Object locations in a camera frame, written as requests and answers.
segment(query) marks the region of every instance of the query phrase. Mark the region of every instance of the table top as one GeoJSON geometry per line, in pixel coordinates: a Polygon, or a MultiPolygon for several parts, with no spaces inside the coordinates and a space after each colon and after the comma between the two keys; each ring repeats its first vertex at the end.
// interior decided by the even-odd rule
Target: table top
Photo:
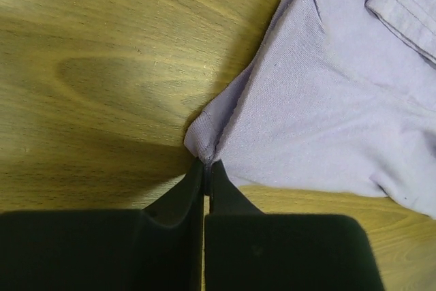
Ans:
{"type": "MultiPolygon", "coordinates": [[[[186,172],[190,122],[279,0],[0,0],[0,211],[140,208],[186,172]]],[[[344,213],[388,290],[436,290],[436,221],[391,200],[244,187],[266,212],[344,213]]]]}

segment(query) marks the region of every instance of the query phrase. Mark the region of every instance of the wood grain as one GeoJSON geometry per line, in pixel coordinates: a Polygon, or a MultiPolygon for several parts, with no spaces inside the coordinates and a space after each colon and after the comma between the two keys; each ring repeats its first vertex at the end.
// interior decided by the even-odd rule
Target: wood grain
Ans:
{"type": "MultiPolygon", "coordinates": [[[[256,52],[279,0],[0,0],[0,211],[139,208],[256,52]]],[[[369,233],[389,290],[436,290],[436,224],[388,199],[246,187],[265,211],[369,233]]]]}

